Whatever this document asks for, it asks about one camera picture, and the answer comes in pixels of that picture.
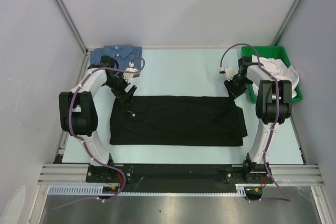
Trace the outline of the black long sleeve shirt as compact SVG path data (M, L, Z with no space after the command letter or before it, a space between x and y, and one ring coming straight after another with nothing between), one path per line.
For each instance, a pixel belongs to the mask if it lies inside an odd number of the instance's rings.
M248 133L229 97L135 96L114 102L110 135L111 145L238 147Z

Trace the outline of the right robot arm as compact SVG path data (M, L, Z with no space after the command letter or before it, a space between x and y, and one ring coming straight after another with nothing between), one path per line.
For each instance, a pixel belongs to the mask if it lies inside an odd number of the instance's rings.
M242 95L247 85L258 87L255 106L259 119L254 143L243 162L242 176L254 183L261 176L269 175L269 153L278 129L292 111L292 84L289 80L278 80L260 62L252 62L249 57L238 60L238 71L232 67L220 67L226 75L224 85L229 97Z

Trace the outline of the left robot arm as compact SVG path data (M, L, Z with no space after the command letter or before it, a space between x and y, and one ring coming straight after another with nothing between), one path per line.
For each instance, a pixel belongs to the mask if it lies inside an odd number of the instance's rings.
M144 59L136 57L123 70L114 58L103 56L100 63L89 65L85 76L74 88L59 94L62 130L79 141L90 157L91 165L100 166L97 174L105 182L115 178L116 169L97 131L98 114L93 99L101 87L108 87L117 101L131 102L137 87L133 85L128 91L126 88L140 75L144 65Z

